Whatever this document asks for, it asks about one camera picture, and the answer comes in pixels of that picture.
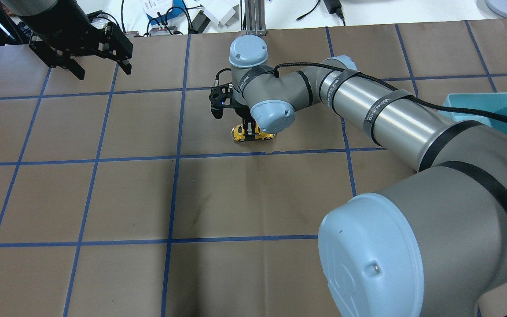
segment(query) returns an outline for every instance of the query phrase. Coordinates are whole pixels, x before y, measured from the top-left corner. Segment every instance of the label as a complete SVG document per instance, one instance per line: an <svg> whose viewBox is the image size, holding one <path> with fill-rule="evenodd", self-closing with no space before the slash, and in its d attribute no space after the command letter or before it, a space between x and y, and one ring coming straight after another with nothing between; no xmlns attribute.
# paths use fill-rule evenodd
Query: label
<svg viewBox="0 0 507 317"><path fill-rule="evenodd" d="M155 18L158 12L165 14L171 8L173 0L140 0L140 3L146 14Z"/></svg>

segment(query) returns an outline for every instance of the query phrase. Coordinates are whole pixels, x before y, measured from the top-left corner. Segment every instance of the blue box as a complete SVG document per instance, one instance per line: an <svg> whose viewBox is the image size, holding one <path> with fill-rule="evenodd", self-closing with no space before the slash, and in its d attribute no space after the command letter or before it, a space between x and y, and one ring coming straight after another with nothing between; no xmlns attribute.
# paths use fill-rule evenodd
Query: blue box
<svg viewBox="0 0 507 317"><path fill-rule="evenodd" d="M185 6L183 5L183 0L173 0L171 6L185 8ZM175 17L179 16L181 13L183 13L182 10L173 9L173 10L171 10L171 12L168 15L163 14L162 18L163 18L163 20L167 21L171 18L175 18ZM149 16L149 14L146 14L146 16L147 16L148 20L151 21L150 24L152 24L153 26L155 26L157 24L153 20L153 18L158 18L158 16Z"/></svg>
<svg viewBox="0 0 507 317"><path fill-rule="evenodd" d="M507 116L507 92L487 94L449 94L447 99L445 99L443 106L485 110ZM439 113L452 118L455 121L476 120L507 134L507 124L498 120L475 116L473 114L456 114L454 112L445 111L440 111Z"/></svg>

